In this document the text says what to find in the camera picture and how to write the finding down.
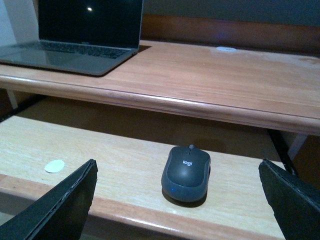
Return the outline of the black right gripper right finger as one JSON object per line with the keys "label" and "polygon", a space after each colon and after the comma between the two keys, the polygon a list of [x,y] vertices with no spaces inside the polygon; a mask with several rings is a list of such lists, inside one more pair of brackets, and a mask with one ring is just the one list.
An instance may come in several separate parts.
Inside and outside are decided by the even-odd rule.
{"label": "black right gripper right finger", "polygon": [[320,191],[263,159],[259,177],[268,204],[286,240],[320,238]]}

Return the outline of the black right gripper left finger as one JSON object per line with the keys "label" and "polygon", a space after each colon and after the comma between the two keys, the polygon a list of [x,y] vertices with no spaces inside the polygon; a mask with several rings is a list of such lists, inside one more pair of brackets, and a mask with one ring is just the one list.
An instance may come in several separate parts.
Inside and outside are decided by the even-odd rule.
{"label": "black right gripper left finger", "polygon": [[97,183],[98,167],[88,160],[18,215],[1,225],[2,240],[78,240]]}

